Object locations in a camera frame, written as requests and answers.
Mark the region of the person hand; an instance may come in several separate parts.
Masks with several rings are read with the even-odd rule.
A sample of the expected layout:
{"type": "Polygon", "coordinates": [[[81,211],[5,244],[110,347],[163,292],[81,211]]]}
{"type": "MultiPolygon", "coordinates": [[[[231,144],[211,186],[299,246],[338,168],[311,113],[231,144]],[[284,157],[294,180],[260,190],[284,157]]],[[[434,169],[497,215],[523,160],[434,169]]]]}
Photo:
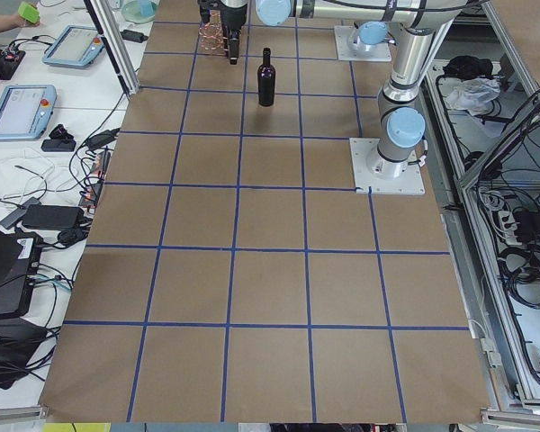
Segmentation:
{"type": "Polygon", "coordinates": [[[18,13],[6,15],[0,14],[0,33],[8,32],[13,29],[25,28],[25,27],[36,27],[40,25],[40,21],[30,22],[18,13]]]}

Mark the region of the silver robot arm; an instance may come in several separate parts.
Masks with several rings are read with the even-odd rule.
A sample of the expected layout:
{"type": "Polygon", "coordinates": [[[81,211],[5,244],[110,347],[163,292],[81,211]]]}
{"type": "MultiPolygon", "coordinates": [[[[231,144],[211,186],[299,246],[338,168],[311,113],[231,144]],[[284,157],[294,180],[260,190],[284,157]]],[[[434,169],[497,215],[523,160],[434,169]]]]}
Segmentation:
{"type": "Polygon", "coordinates": [[[382,137],[365,161],[376,177],[402,175],[410,153],[424,135],[425,121],[414,108],[419,87],[454,18],[481,1],[256,1],[256,14],[268,26],[291,17],[357,19],[397,23],[399,38],[391,75],[378,95],[382,137]]]}
{"type": "Polygon", "coordinates": [[[386,22],[355,21],[347,44],[356,52],[367,52],[383,44],[396,45],[397,39],[386,22]]]}

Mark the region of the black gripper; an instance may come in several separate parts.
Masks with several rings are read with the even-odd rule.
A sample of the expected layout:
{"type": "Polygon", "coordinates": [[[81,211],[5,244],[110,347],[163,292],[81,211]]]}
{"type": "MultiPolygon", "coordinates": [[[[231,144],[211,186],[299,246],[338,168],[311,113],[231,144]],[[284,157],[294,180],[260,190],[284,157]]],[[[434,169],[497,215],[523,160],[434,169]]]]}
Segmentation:
{"type": "Polygon", "coordinates": [[[228,59],[231,65],[239,60],[240,29],[245,24],[248,0],[198,0],[202,23],[210,22],[211,11],[220,13],[220,21],[227,31],[228,59]]]}

